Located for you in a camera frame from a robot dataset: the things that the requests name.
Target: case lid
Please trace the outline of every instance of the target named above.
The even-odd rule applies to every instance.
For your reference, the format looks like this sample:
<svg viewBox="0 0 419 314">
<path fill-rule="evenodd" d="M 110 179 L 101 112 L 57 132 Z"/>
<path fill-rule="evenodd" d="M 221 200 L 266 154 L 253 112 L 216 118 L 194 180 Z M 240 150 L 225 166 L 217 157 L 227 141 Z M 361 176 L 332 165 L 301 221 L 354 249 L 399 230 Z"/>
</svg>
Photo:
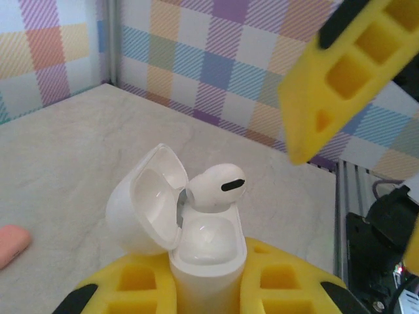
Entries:
<svg viewBox="0 0 419 314">
<path fill-rule="evenodd" d="M 180 240 L 177 200 L 188 183 L 179 158 L 159 144 L 115 188 L 106 219 L 123 248 L 132 253 L 160 254 Z"/>
</svg>

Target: plaid wallpaper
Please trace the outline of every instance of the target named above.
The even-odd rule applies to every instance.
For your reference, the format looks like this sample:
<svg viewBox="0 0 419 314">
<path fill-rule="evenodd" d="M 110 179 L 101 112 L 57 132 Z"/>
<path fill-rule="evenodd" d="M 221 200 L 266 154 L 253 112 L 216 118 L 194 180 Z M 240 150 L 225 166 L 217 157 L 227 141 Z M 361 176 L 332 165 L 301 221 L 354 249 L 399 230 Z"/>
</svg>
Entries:
<svg viewBox="0 0 419 314">
<path fill-rule="evenodd" d="M 122 0 L 120 87 L 285 152 L 276 88 L 334 0 Z M 394 83 L 313 158 L 419 171 L 419 106 Z"/>
<path fill-rule="evenodd" d="M 105 0 L 0 0 L 0 124 L 108 81 Z"/>
</svg>

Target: white marble surface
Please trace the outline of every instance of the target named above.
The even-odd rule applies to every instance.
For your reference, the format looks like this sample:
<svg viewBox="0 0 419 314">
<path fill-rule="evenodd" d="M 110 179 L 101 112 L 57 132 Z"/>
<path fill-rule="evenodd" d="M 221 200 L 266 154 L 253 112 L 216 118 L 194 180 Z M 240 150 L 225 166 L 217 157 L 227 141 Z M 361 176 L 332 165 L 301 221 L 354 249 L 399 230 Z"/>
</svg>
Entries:
<svg viewBox="0 0 419 314">
<path fill-rule="evenodd" d="M 190 177 L 245 171 L 244 233 L 332 272 L 335 176 L 109 85 L 0 127 L 0 226 L 33 235 L 0 271 L 0 313 L 51 313 L 74 286 L 123 255 L 104 222 L 116 184 L 159 143 Z"/>
</svg>

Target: pink object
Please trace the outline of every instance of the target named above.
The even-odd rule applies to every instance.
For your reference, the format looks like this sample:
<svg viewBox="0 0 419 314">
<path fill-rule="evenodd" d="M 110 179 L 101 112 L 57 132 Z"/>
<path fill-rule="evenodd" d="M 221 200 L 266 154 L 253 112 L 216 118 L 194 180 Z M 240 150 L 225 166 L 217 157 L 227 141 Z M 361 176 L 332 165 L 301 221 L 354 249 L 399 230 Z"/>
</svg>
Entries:
<svg viewBox="0 0 419 314">
<path fill-rule="evenodd" d="M 30 233 L 9 224 L 0 229 L 0 270 L 14 260 L 31 243 Z"/>
</svg>

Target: earbud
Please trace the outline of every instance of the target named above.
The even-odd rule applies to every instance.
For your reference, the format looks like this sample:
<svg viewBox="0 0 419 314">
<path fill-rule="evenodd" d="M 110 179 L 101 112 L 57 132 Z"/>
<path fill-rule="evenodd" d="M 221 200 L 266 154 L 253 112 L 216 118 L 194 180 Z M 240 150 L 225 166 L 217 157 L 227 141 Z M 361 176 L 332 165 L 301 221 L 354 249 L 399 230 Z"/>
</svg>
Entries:
<svg viewBox="0 0 419 314">
<path fill-rule="evenodd" d="M 186 185 L 188 202 L 200 212 L 220 211 L 237 201 L 246 190 L 243 170 L 233 164 L 213 166 Z"/>
</svg>

